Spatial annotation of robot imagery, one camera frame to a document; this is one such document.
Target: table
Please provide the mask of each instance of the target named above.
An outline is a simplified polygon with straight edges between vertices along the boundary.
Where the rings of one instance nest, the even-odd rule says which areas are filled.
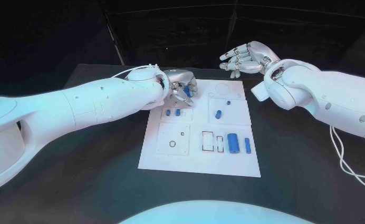
[[[65,88],[129,68],[80,64]],[[188,70],[198,79],[230,79],[224,70]],[[0,187],[0,223],[119,223],[187,200],[244,202],[315,223],[365,223],[365,187],[340,168],[330,126],[304,108],[286,111],[272,100],[259,102],[250,89],[262,79],[260,74],[240,78],[262,178],[138,169],[149,118],[149,111],[139,111],[48,144]],[[365,140],[340,135],[348,163],[365,173]]]

